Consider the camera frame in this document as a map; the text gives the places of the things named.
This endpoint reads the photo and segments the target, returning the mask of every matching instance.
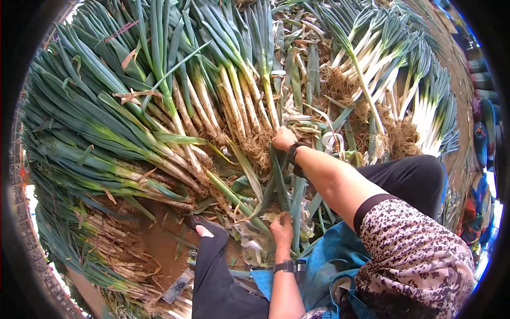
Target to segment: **shirt sleeve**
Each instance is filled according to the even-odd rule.
[[[455,234],[400,199],[363,212],[359,235],[372,259],[356,295],[379,318],[452,318],[471,294],[471,251]]]

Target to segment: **watch strap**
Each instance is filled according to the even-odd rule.
[[[273,273],[284,271],[285,273],[294,272],[294,262],[292,260],[284,260],[282,263],[273,266]]]
[[[295,142],[294,144],[292,144],[292,146],[289,148],[289,155],[290,155],[290,158],[289,158],[289,161],[294,164],[294,166],[296,166],[296,163],[295,163],[295,159],[296,159],[296,150],[298,147],[300,146],[306,146],[308,147],[308,145],[304,142]]]

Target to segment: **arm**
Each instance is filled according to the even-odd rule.
[[[285,152],[295,142],[296,136],[285,127],[280,127],[271,141],[275,148]],[[374,195],[387,193],[350,164],[306,146],[297,148],[295,162],[328,206],[353,230],[354,215],[360,205]]]
[[[292,220],[289,214],[282,213],[271,224],[271,233],[276,243],[275,263],[282,263],[290,259],[292,242]],[[297,288],[294,273],[279,271],[274,274],[271,303],[269,304],[269,319],[298,319],[306,313]]]

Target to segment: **soil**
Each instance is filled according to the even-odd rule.
[[[149,218],[143,215],[140,216],[140,231],[143,233],[143,240],[147,247],[146,252],[161,265],[161,270],[152,279],[156,280],[161,285],[160,289],[162,288],[165,291],[183,273],[183,270],[188,268],[187,260],[190,250],[186,245],[182,245],[181,254],[175,260],[177,242],[169,235],[169,232],[178,235],[180,228],[187,226],[184,223],[178,224],[180,218],[177,212],[173,211],[166,204],[138,199],[156,218],[156,224],[153,225]],[[168,216],[165,224],[163,224],[163,218],[167,212]],[[191,230],[186,231],[185,239],[195,245],[198,245],[200,241],[199,236]]]

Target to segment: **hand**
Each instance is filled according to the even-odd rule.
[[[292,144],[295,142],[297,142],[296,135],[294,135],[294,133],[285,126],[280,126],[280,129],[271,140],[271,144],[273,144],[275,148],[287,153],[289,152]]]
[[[271,234],[273,234],[276,250],[281,249],[288,253],[290,251],[292,237],[294,236],[291,215],[284,212],[276,216],[269,229]]]

